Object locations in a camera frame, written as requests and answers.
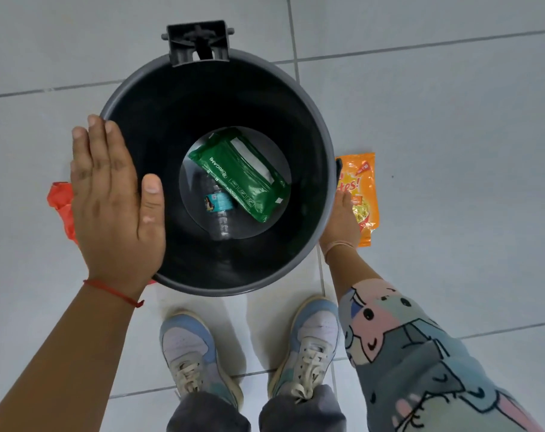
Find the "orange snack packet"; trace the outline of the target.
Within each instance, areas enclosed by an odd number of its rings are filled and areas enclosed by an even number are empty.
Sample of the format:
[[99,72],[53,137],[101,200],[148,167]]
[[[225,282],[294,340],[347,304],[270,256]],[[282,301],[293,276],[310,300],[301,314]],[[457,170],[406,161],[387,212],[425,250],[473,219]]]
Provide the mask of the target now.
[[374,152],[336,157],[341,165],[339,190],[351,194],[353,211],[361,231],[359,247],[371,245],[371,236],[380,224]]

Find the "person's left sneaker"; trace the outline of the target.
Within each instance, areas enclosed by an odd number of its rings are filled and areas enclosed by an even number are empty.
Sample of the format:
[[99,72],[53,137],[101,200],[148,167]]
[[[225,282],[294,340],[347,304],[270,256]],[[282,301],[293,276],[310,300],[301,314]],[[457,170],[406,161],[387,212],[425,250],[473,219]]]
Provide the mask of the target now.
[[237,411],[242,408],[240,385],[222,367],[214,337],[199,316],[180,310],[167,318],[161,325],[160,345],[179,401],[204,392]]

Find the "person's left forearm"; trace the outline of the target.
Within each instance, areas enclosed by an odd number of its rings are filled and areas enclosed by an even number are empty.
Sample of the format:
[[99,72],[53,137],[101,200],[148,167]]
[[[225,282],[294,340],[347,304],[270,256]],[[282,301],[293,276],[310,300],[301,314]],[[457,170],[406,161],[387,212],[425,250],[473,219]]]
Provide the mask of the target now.
[[99,432],[143,303],[85,282],[0,402],[0,432]]

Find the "person's sneaker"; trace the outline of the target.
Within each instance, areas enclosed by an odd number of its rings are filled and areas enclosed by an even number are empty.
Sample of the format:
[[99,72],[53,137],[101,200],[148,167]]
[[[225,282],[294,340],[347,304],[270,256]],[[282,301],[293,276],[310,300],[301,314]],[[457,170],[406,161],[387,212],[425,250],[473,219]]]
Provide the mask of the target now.
[[288,396],[296,403],[312,399],[334,360],[340,334],[337,305],[320,295],[306,299],[291,323],[286,358],[268,385],[269,400],[276,396]]
[[204,392],[237,411],[242,408],[240,385],[222,367],[214,337],[199,316],[180,310],[167,318],[161,325],[160,345],[179,401]]

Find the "clear plastic bottle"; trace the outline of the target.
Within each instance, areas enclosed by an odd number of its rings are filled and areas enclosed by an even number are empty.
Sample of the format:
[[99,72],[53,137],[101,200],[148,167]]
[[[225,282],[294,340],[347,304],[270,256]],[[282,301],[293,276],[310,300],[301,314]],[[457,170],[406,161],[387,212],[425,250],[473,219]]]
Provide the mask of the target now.
[[205,226],[211,239],[214,241],[234,239],[235,200],[210,174],[204,174],[201,182]]

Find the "cartoon print sleeve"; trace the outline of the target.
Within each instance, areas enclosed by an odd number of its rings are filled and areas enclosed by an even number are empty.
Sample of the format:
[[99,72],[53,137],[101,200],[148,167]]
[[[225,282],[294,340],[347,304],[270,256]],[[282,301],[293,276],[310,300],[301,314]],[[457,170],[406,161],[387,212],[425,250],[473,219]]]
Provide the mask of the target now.
[[462,341],[386,281],[356,283],[339,313],[369,432],[544,432]]

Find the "grey trousers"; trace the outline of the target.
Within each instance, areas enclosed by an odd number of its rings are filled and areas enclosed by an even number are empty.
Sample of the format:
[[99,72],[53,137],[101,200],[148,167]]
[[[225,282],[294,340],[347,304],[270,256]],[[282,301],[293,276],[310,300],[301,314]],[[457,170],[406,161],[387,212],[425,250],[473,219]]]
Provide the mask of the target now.
[[[347,420],[329,385],[319,385],[309,400],[281,394],[270,399],[259,416],[260,432],[346,432]],[[237,408],[218,396],[198,392],[182,399],[166,432],[251,432]]]

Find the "person's right hand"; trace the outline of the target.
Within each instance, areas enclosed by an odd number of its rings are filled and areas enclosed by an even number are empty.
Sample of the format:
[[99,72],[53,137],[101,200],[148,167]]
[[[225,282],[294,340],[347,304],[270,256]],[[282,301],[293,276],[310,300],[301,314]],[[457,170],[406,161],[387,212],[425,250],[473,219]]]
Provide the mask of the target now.
[[361,240],[361,230],[354,212],[334,212],[333,204],[331,215],[319,240],[320,249],[321,246],[336,240],[350,242],[357,248]]

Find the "green wipes packet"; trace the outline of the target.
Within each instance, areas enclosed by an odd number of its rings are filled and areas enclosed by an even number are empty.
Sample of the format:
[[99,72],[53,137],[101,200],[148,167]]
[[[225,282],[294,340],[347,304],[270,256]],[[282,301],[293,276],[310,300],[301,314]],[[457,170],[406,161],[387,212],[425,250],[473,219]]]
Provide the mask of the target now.
[[188,158],[261,224],[289,199],[289,182],[240,128],[211,132]]

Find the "black round trash bin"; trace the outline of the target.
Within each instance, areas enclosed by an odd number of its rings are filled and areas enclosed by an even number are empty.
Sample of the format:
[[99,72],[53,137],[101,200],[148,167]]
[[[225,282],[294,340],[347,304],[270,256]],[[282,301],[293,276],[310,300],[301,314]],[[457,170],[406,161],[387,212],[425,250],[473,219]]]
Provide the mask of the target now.
[[[196,296],[259,290],[296,268],[326,225],[341,169],[311,97],[276,65],[231,49],[233,33],[224,20],[167,26],[168,54],[125,79],[101,112],[120,127],[138,177],[162,181],[166,251],[154,281]],[[206,173],[188,154],[227,128],[250,139],[290,193],[264,223],[237,204],[230,239],[218,241]]]

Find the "red plastic bag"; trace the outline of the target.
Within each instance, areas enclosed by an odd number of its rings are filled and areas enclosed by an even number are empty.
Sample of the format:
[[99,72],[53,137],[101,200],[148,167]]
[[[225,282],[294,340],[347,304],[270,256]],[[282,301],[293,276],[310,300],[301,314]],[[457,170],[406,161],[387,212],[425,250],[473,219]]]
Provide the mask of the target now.
[[74,192],[70,182],[54,182],[48,192],[46,201],[59,214],[67,238],[78,245],[72,211],[73,197]]

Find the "person's right forearm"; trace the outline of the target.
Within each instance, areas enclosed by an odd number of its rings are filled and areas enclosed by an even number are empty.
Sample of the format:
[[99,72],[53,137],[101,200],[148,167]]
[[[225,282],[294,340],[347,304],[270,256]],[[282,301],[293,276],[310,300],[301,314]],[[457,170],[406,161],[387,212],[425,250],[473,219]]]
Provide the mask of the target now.
[[369,279],[382,279],[358,254],[357,249],[336,247],[328,254],[329,270],[334,284],[336,301],[356,284]]

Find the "person's right sneaker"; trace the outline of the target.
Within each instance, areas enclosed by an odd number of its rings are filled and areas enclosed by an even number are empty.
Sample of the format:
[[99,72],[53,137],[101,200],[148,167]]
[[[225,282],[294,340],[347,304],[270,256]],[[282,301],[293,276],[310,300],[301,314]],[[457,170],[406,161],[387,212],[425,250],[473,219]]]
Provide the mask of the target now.
[[276,396],[288,396],[296,403],[312,399],[334,360],[340,334],[337,305],[320,295],[306,299],[291,323],[286,358],[268,385],[269,400]]

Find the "person's left hand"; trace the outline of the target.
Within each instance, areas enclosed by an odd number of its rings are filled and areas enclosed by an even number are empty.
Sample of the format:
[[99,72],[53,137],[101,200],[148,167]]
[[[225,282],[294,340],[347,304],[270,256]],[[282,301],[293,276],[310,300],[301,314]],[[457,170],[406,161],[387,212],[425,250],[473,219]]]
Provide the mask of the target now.
[[139,179],[125,139],[115,124],[110,148],[110,187],[93,185],[88,127],[75,127],[72,131],[72,211],[89,284],[105,286],[137,300],[161,267],[166,237],[160,241],[141,241],[138,237],[143,177]]

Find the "beige wrist band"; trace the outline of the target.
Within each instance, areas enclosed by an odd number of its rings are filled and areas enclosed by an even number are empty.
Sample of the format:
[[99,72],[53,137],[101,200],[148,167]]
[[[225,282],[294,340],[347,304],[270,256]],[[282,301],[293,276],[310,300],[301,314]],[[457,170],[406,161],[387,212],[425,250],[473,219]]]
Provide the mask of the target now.
[[352,245],[350,242],[343,241],[343,240],[331,241],[328,244],[326,244],[324,246],[321,246],[321,250],[322,250],[324,260],[325,260],[326,263],[328,263],[328,254],[329,254],[329,252],[332,249],[334,249],[336,247],[339,247],[339,246],[356,250],[356,246]]

